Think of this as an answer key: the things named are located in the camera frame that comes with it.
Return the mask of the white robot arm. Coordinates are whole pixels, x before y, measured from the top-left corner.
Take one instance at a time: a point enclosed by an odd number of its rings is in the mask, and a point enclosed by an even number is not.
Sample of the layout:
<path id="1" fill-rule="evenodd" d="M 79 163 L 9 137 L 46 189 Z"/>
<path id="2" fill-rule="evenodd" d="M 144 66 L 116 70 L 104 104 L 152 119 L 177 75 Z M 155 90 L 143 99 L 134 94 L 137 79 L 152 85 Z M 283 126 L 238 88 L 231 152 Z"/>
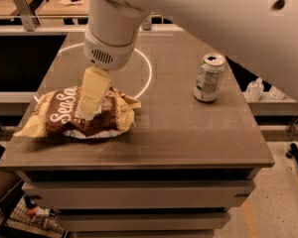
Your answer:
<path id="1" fill-rule="evenodd" d="M 161 15 L 298 102 L 298 0 L 90 0 L 84 53 L 117 70 L 140 25 Z"/>

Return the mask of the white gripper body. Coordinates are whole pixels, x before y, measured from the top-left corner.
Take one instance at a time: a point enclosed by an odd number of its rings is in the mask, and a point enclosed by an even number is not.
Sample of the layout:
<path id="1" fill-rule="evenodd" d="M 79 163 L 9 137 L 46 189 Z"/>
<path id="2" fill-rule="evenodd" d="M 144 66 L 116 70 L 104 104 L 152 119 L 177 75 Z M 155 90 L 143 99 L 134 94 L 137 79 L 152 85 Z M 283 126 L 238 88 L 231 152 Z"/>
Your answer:
<path id="1" fill-rule="evenodd" d="M 119 70 L 124 67 L 135 47 L 135 43 L 126 46 L 113 46 L 100 41 L 89 28 L 84 33 L 84 53 L 94 65 L 105 70 Z"/>

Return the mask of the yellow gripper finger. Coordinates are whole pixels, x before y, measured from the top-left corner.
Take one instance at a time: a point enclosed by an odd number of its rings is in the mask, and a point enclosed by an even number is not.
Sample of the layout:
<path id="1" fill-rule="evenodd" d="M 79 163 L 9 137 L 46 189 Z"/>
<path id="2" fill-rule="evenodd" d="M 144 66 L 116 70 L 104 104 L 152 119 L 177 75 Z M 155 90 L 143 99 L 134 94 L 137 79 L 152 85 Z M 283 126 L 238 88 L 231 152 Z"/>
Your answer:
<path id="1" fill-rule="evenodd" d="M 84 120 L 92 120 L 101 112 L 101 103 L 107 93 L 111 78 L 107 70 L 91 66 L 84 72 L 77 114 Z"/>

